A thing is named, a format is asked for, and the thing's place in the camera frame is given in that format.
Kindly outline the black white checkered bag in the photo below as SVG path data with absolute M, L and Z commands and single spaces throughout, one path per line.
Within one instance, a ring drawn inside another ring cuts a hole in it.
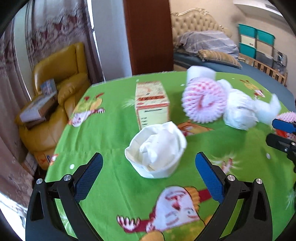
M 273 51 L 273 69 L 284 74 L 287 67 L 287 55 L 274 49 Z

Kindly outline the pink lace curtain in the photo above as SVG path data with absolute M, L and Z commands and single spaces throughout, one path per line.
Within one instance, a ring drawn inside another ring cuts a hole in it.
M 29 204 L 38 165 L 15 123 L 37 98 L 34 67 L 82 42 L 91 85 L 104 80 L 90 9 L 90 1 L 28 1 L 1 35 L 1 194 L 18 208 Z

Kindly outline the white flat box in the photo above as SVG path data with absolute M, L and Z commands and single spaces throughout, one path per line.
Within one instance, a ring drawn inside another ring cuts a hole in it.
M 57 101 L 57 92 L 39 95 L 20 114 L 23 123 L 37 121 L 43 118 Z

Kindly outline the beige red carton box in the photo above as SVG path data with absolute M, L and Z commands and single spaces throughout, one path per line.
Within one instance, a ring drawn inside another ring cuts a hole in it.
M 170 120 L 170 101 L 160 81 L 138 82 L 134 107 L 140 130 Z

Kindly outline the beige tufted headboard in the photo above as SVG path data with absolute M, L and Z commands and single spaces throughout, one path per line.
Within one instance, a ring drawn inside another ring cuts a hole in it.
M 205 9 L 189 9 L 182 13 L 171 13 L 171 31 L 173 45 L 177 44 L 179 37 L 192 31 L 220 31 L 227 37 L 232 37 L 232 32 L 220 25 Z

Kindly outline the grey blue folded quilt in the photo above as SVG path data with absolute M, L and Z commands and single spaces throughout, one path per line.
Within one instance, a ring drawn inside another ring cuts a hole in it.
M 239 49 L 233 40 L 220 31 L 192 31 L 182 34 L 175 49 L 184 49 L 187 53 L 197 54 L 199 50 L 212 50 L 239 57 Z

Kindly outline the white foam block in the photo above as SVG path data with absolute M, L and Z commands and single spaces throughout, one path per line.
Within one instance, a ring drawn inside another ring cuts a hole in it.
M 192 79 L 199 77 L 210 78 L 215 80 L 216 71 L 204 66 L 191 66 L 187 69 L 187 83 L 190 82 Z

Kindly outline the teal storage bin stack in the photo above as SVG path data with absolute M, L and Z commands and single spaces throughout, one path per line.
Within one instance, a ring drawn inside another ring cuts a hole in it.
M 245 24 L 238 24 L 238 32 L 240 53 L 271 67 L 275 36 Z

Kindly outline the white tissue sheet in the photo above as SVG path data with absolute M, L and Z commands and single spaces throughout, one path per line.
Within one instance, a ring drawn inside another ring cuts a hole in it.
M 254 109 L 259 122 L 271 125 L 281 111 L 281 104 L 276 94 L 272 94 L 269 103 L 256 99 Z

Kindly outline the green cartoon tablecloth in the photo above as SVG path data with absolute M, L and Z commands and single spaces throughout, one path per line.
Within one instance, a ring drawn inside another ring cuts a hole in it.
M 84 111 L 99 97 L 101 111 L 67 124 L 55 149 L 46 181 L 60 180 L 86 164 L 95 153 L 103 156 L 103 167 L 80 206 L 104 240 L 149 239 L 145 225 L 163 220 L 169 228 L 158 231 L 155 240 L 194 240 L 218 207 L 204 196 L 205 184 L 195 156 L 204 152 L 241 181 L 262 179 L 268 195 L 273 237 L 287 226 L 295 208 L 293 163 L 271 147 L 266 136 L 271 128 L 263 123 L 241 131 L 222 119 L 206 124 L 207 131 L 186 134 L 187 147 L 180 164 L 169 178 L 141 177 L 125 157 L 125 148 L 138 133 L 134 109 L 137 83 L 160 81 L 169 97 L 170 119 L 176 125 L 188 121 L 181 98 L 186 85 L 184 72 L 141 75 L 114 80 L 89 88 L 80 101 Z

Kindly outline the crumpled white plastic bag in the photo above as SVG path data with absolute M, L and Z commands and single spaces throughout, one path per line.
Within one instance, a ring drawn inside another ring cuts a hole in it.
M 239 89 L 235 89 L 225 79 L 217 81 L 224 89 L 227 104 L 223 115 L 227 126 L 238 130 L 249 130 L 259 122 L 255 114 L 254 100 Z

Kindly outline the striped brown pillow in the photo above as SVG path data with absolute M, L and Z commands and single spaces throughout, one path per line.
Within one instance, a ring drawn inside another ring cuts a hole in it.
M 213 50 L 199 50 L 197 56 L 203 61 L 218 63 L 241 69 L 242 66 L 237 59 L 223 52 Z

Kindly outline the small blue white box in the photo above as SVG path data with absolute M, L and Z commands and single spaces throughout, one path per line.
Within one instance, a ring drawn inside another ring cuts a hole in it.
M 54 79 L 49 79 L 43 82 L 40 86 L 40 89 L 43 95 L 50 95 L 57 92 Z

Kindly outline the dark red wooden door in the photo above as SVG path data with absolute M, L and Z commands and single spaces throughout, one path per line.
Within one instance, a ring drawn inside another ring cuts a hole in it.
M 133 75 L 173 70 L 168 0 L 126 0 L 126 35 Z

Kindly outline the blue bed mattress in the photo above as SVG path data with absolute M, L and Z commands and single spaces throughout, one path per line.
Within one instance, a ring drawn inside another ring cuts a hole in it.
M 277 82 L 272 77 L 263 73 L 262 71 L 246 64 L 241 63 L 241 68 L 236 68 L 224 64 L 214 63 L 205 61 L 203 62 L 199 57 L 190 56 L 182 53 L 174 53 L 174 63 L 182 66 L 186 69 L 195 65 L 195 66 L 205 66 L 211 68 L 217 72 L 227 72 L 227 73 L 235 73 L 242 74 L 251 77 L 267 90 L 272 93 L 275 93 L 279 100 L 291 111 L 295 109 L 295 98 L 293 94 L 282 84 Z

